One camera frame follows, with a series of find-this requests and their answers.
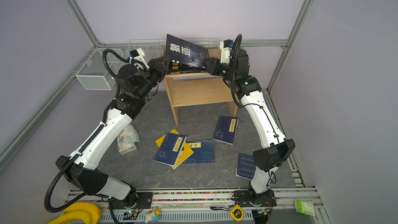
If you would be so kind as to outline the black wolf cover book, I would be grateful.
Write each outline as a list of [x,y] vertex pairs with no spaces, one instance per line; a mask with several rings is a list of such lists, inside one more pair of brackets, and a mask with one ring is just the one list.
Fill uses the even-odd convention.
[[210,58],[208,49],[170,34],[166,36],[165,54],[172,61],[200,69],[205,68],[204,60]]

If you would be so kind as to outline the black Murphy's law book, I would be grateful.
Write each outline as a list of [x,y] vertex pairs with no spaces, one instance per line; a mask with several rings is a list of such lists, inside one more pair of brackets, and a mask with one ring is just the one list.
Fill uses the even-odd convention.
[[167,74],[192,74],[192,73],[206,73],[205,68],[193,67],[179,61],[172,60],[169,64],[169,69]]

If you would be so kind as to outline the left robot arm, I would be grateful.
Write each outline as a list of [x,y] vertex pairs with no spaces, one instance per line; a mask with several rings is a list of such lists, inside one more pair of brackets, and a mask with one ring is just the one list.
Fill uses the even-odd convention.
[[[60,156],[56,161],[59,173],[51,182],[44,199],[44,207],[50,213],[65,210],[84,196],[107,196],[123,208],[133,208],[139,198],[136,188],[117,180],[97,169],[100,160],[117,138],[140,113],[152,88],[166,76],[171,57],[164,55],[149,63],[137,60],[141,52],[131,52],[124,59],[112,49],[105,49],[102,62],[116,81],[115,97],[106,106],[103,119],[92,134],[69,156]],[[51,205],[51,196],[61,177],[79,188],[82,193],[60,207]]]

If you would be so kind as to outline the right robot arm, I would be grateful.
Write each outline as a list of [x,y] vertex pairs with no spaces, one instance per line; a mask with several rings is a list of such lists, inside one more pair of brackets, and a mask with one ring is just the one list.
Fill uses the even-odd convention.
[[261,149],[253,153],[254,177],[246,192],[236,194],[235,201],[240,206],[271,208],[276,206],[276,200],[270,186],[276,182],[276,171],[295,149],[295,142],[280,130],[266,105],[258,80],[249,74],[249,56],[241,48],[241,42],[241,34],[235,40],[221,41],[221,58],[206,58],[204,63],[210,75],[220,76],[229,87],[237,107],[247,110],[261,142]]

